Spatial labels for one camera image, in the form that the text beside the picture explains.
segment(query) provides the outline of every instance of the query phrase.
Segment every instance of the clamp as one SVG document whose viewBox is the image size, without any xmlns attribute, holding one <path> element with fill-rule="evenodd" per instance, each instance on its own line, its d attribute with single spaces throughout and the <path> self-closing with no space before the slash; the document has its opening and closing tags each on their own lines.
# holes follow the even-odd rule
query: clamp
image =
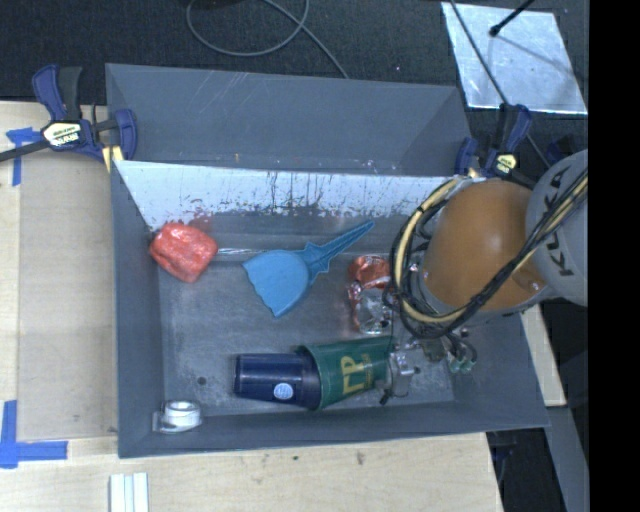
<svg viewBox="0 0 640 512">
<path fill-rule="evenodd" d="M 532 121 L 524 105 L 502 103 L 495 139 L 488 148 L 479 150 L 476 139 L 465 137 L 456 157 L 455 173 L 485 178 L 510 174 L 518 164 L 515 151 L 527 137 Z"/>
<path fill-rule="evenodd" d="M 32 79 L 38 102 L 49 112 L 51 121 L 40 130 L 42 140 L 21 145 L 0 153 L 0 162 L 18 158 L 45 148 L 53 151 L 72 151 L 104 162 L 110 169 L 111 154 L 129 160 L 138 143 L 136 120 L 129 109 L 117 110 L 114 119 L 92 123 L 82 118 L 77 103 L 77 87 L 81 67 L 59 67 L 49 64 L 40 69 Z M 119 144 L 105 145 L 100 132 L 118 129 Z"/>
</svg>

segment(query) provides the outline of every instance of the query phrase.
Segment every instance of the black carpet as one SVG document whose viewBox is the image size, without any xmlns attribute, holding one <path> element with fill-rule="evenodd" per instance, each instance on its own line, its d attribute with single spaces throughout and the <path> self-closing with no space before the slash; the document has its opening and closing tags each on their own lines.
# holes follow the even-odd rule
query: black carpet
<svg viewBox="0 0 640 512">
<path fill-rule="evenodd" d="M 296 17 L 302 16 L 303 0 L 277 1 Z M 31 76 L 50 63 L 82 66 L 79 101 L 99 105 L 106 104 L 107 62 L 342 76 L 304 32 L 283 49 L 263 57 L 239 58 L 213 51 L 189 32 L 187 3 L 1 2 L 0 99 L 33 101 Z M 466 3 L 515 8 L 521 1 Z M 588 108 L 589 0 L 538 0 L 530 9 L 554 13 Z M 258 0 L 201 0 L 192 16 L 194 26 L 211 43 L 242 52 L 275 46 L 295 27 Z M 306 26 L 352 79 L 459 85 L 440 2 L 311 0 Z M 468 119 L 477 138 L 495 131 L 495 111 L 468 109 Z M 542 149 L 566 137 L 576 152 L 587 148 L 588 122 L 585 116 L 534 113 L 530 134 Z M 540 176 L 545 167 L 531 145 L 523 143 L 520 151 L 521 169 L 532 179 Z M 552 327 L 551 341 L 559 364 L 586 349 L 585 308 L 556 301 L 545 304 L 544 314 Z M 576 406 L 573 412 L 588 458 L 588 403 Z M 506 433 L 490 440 L 496 445 L 496 468 L 507 512 L 565 510 L 543 431 Z"/>
</svg>

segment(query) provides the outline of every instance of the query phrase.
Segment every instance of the white label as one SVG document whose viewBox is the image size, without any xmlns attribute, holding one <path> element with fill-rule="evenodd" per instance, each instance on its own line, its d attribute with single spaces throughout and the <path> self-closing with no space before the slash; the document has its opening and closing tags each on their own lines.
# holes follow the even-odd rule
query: white label
<svg viewBox="0 0 640 512">
<path fill-rule="evenodd" d="M 293 397 L 293 388 L 291 387 L 291 384 L 287 384 L 286 382 L 277 384 L 276 387 L 273 388 L 273 396 L 278 400 L 289 400 Z"/>
</svg>

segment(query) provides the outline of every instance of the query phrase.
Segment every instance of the red sponge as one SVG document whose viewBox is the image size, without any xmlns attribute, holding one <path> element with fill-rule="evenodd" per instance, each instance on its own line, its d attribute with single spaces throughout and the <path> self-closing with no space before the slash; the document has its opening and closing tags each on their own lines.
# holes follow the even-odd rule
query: red sponge
<svg viewBox="0 0 640 512">
<path fill-rule="evenodd" d="M 177 222 L 162 226 L 149 246 L 149 253 L 158 265 L 187 283 L 198 280 L 217 252 L 218 244 L 213 238 Z"/>
</svg>

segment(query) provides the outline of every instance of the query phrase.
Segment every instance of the black cable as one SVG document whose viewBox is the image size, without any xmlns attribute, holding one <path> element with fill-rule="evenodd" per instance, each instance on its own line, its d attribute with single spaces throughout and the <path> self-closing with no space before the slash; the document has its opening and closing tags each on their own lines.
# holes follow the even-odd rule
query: black cable
<svg viewBox="0 0 640 512">
<path fill-rule="evenodd" d="M 273 52 L 276 52 L 276 51 L 281 50 L 282 48 L 284 48 L 302 30 L 325 53 L 325 55 L 327 57 L 329 57 L 331 62 L 334 64 L 334 66 L 336 68 L 338 68 L 338 71 L 340 71 L 342 76 L 344 78 L 347 78 L 347 79 L 349 78 L 349 75 L 347 75 L 347 72 L 342 68 L 342 66 L 340 65 L 338 60 L 335 58 L 335 56 L 329 51 L 329 49 L 324 44 L 322 44 L 322 42 L 315 36 L 315 34 L 313 34 L 313 32 L 311 32 L 306 27 L 305 22 L 307 21 L 307 16 L 309 14 L 310 0 L 305 0 L 304 13 L 303 13 L 302 18 L 300 20 L 296 19 L 296 17 L 293 14 L 291 14 L 288 10 L 286 10 L 284 7 L 278 5 L 277 3 L 273 2 L 272 0 L 260 0 L 261 2 L 264 2 L 265 4 L 269 5 L 270 7 L 276 9 L 278 12 L 280 12 L 281 14 L 283 14 L 284 16 L 289 18 L 291 21 L 293 21 L 296 24 L 296 28 L 282 42 L 278 43 L 275 46 L 272 46 L 271 48 L 267 48 L 265 50 L 260 50 L 260 51 L 256 51 L 256 52 L 236 52 L 236 51 L 227 50 L 225 48 L 221 48 L 219 46 L 216 46 L 216 45 L 210 43 L 204 37 L 202 37 L 198 33 L 198 31 L 195 29 L 195 27 L 193 26 L 193 22 L 191 20 L 191 9 L 192 9 L 193 5 L 197 1 L 198 0 L 191 0 L 191 2 L 189 2 L 189 5 L 187 5 L 187 10 L 186 10 L 185 17 L 186 17 L 186 21 L 187 21 L 187 26 L 189 27 L 189 30 L 191 31 L 191 33 L 194 35 L 194 37 L 196 39 L 198 39 L 198 41 L 200 41 L 207 48 L 209 48 L 211 50 L 214 50 L 216 52 L 222 53 L 223 55 L 228 55 L 228 56 L 231 56 L 231 57 L 262 57 L 264 55 L 269 55 L 269 54 L 271 54 Z"/>
</svg>

